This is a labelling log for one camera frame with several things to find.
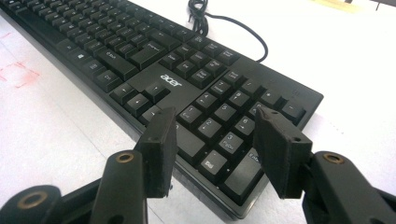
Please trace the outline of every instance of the keyboard frame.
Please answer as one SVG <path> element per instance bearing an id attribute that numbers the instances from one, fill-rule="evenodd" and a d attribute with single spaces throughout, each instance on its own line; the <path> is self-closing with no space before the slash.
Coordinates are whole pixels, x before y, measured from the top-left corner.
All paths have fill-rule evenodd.
<path id="1" fill-rule="evenodd" d="M 26 25 L 24 23 L 24 21 L 22 21 L 17 15 L 14 14 L 14 12 L 12 12 L 10 9 L 6 8 L 3 4 L 0 4 L 0 8 L 2 8 L 8 14 L 8 16 L 12 18 L 12 20 L 16 21 L 17 24 L 20 25 L 24 31 L 26 31 L 38 43 L 40 43 L 46 50 L 48 50 L 50 52 L 50 54 L 52 54 L 56 60 L 60 61 L 71 72 L 73 72 L 79 79 L 81 79 L 88 86 L 88 89 L 93 90 L 99 96 L 99 98 L 101 100 L 103 100 L 106 105 L 108 105 L 108 107 L 111 110 L 115 111 L 115 113 L 118 114 L 123 120 L 125 120 L 125 122 L 129 126 L 131 126 L 134 130 L 136 130 L 139 133 L 139 135 L 141 135 L 143 133 L 143 131 L 146 130 L 145 125 L 141 124 L 138 119 L 131 116 L 121 105 L 119 105 L 117 102 L 115 102 L 113 100 L 113 98 L 110 97 L 110 95 L 109 95 L 110 92 L 105 93 L 96 83 L 94 83 L 89 77 L 85 76 L 75 65 L 70 63 L 56 48 L 54 48 L 51 44 L 49 44 L 35 30 L 31 29 L 29 25 Z M 228 47 L 223 46 L 216 41 L 213 41 L 213 42 L 215 42 L 216 44 L 219 44 L 219 46 L 224 47 L 225 49 L 229 49 Z M 228 66 L 227 71 L 231 70 L 233 67 L 237 67 L 237 65 L 239 63 L 247 63 L 247 64 L 256 63 L 256 62 L 252 61 L 251 59 L 249 59 L 248 57 L 244 56 L 243 54 L 241 54 L 239 52 L 238 52 L 238 54 L 240 55 L 240 59 L 233 65 Z M 282 85 L 297 84 L 298 86 L 301 86 L 302 88 L 304 88 L 304 90 L 312 91 L 313 94 L 307 94 L 306 96 L 312 97 L 312 102 L 317 102 L 317 103 L 312 104 L 312 107 L 310 107 L 310 108 L 306 108 L 303 105 L 306 113 L 304 114 L 304 116 L 301 118 L 299 124 L 297 125 L 297 127 L 300 130 L 302 130 L 303 127 L 305 126 L 305 124 L 312 117 L 316 108 L 318 108 L 318 105 L 320 104 L 321 100 L 323 99 L 323 95 L 307 88 L 306 86 L 302 85 L 301 83 L 298 83 L 297 81 L 294 81 L 288 77 L 285 77 L 284 75 L 272 70 L 271 68 L 266 67 L 265 65 L 261 64 L 261 66 L 258 66 L 258 68 L 260 69 L 260 71 L 252 71 L 252 72 L 262 72 L 262 73 L 265 73 L 266 75 L 268 75 L 269 77 L 274 77 L 274 79 L 270 79 L 270 82 L 274 82 L 274 84 L 279 83 L 279 81 L 282 81 L 282 83 L 281 83 Z M 212 81 L 212 83 L 215 83 L 217 80 L 222 78 L 222 76 L 224 74 L 225 74 L 225 72 L 221 76 L 216 77 Z M 210 86 L 211 85 L 208 85 L 202 91 L 204 92 L 205 90 L 209 89 Z M 292 96 L 288 96 L 288 97 L 298 98 L 299 94 L 300 93 L 298 90 L 293 90 Z M 263 177 L 261 177 L 260 181 L 254 187 L 254 189 L 250 192 L 250 194 L 246 198 L 245 202 L 242 205 L 238 205 L 234 201 L 232 201 L 230 197 L 228 197 L 225 193 L 223 193 L 219 188 L 217 188 L 209 180 L 207 180 L 203 175 L 201 175 L 194 167 L 192 167 L 186 161 L 184 161 L 179 155 L 177 155 L 175 167 L 184 176 L 186 176 L 190 180 L 190 182 L 192 182 L 202 193 L 204 193 L 211 201 L 213 201 L 216 205 L 218 205 L 227 215 L 229 215 L 232 218 L 242 219 L 242 218 L 246 217 L 249 210 L 251 209 L 253 204 L 256 202 L 256 200 L 259 198 L 259 196 L 261 195 L 265 186 L 269 182 L 268 178 L 265 175 L 263 175 Z M 74 191 L 64 197 L 68 198 L 69 200 L 70 200 L 70 198 L 83 197 L 84 194 L 86 193 L 87 189 L 94 189 L 96 187 L 96 185 L 98 187 L 98 185 L 99 185 L 98 180 L 92 182 L 88 186 L 85 186 L 81 189 L 77 189 L 76 191 Z M 78 205 L 78 203 L 71 205 L 70 208 L 73 208 L 76 205 Z"/>

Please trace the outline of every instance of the computer keyboard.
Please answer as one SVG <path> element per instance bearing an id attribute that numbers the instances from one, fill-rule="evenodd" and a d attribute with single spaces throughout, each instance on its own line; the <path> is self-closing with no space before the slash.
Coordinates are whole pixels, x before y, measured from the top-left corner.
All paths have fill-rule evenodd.
<path id="1" fill-rule="evenodd" d="M 323 98 L 127 0 L 0 7 L 139 132 L 175 107 L 176 168 L 232 217 L 244 218 L 268 183 L 252 147 L 256 108 L 273 108 L 302 129 Z"/>

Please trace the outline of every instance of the desk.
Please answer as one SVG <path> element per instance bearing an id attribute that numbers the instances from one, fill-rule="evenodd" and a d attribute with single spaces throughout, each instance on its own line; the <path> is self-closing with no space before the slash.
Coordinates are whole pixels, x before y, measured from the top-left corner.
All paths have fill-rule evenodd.
<path id="1" fill-rule="evenodd" d="M 185 0 L 135 2 L 191 27 Z M 208 12 L 249 25 L 269 46 L 263 64 L 325 96 L 304 128 L 313 151 L 347 156 L 374 187 L 396 194 L 396 11 L 353 4 L 360 10 L 351 14 L 308 0 L 218 0 Z M 208 20 L 209 37 L 252 59 L 263 55 L 241 28 Z M 35 185 L 65 195 L 99 178 L 108 156 L 134 147 L 137 133 L 3 11 L 0 55 L 0 206 Z M 150 223 L 233 222 L 172 183 L 168 198 L 148 200 Z M 279 200 L 268 185 L 235 222 L 304 223 L 301 203 Z"/>

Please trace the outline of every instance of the white table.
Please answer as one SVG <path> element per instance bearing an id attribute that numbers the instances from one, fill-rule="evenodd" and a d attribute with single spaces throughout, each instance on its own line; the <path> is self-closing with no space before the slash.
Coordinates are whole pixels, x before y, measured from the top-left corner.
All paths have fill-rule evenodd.
<path id="1" fill-rule="evenodd" d="M 186 0 L 135 2 L 191 27 Z M 355 13 L 309 0 L 217 0 L 208 12 L 251 27 L 269 46 L 263 64 L 325 96 L 304 128 L 313 151 L 350 158 L 374 187 L 395 195 L 396 10 L 375 11 L 367 0 L 353 6 Z M 241 28 L 208 20 L 210 38 L 252 59 L 263 55 Z M 108 156 L 134 147 L 138 134 L 3 11 L 0 55 L 0 206 L 35 185 L 65 195 L 99 178 Z M 172 182 L 168 198 L 148 200 L 150 223 L 232 222 Z M 279 200 L 268 185 L 236 222 L 304 223 L 301 203 Z"/>

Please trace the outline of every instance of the keyboard cable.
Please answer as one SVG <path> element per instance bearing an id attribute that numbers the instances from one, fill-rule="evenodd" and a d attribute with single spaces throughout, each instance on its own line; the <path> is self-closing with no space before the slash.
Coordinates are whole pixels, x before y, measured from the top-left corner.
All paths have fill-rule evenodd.
<path id="1" fill-rule="evenodd" d="M 208 16 L 213 19 L 225 20 L 225 21 L 230 21 L 232 23 L 235 23 L 235 24 L 239 25 L 240 27 L 244 28 L 245 30 L 247 30 L 254 37 L 256 37 L 260 41 L 260 43 L 262 43 L 265 53 L 262 56 L 262 58 L 260 58 L 256 62 L 260 63 L 260 62 L 264 61 L 265 58 L 268 56 L 268 46 L 265 43 L 265 41 L 256 32 L 254 32 L 252 29 L 250 29 L 248 26 L 246 26 L 244 23 L 242 23 L 240 21 L 236 21 L 232 18 L 225 17 L 225 16 L 212 15 L 212 14 L 205 12 L 206 8 L 207 8 L 207 3 L 208 3 L 208 0 L 190 0 L 189 1 L 189 9 L 190 9 L 189 22 L 190 22 L 191 18 L 194 19 L 194 25 L 192 26 L 192 30 L 195 33 L 198 33 L 203 36 L 207 36 L 207 33 L 209 31 L 209 24 L 207 23 L 207 19 L 205 16 Z"/>

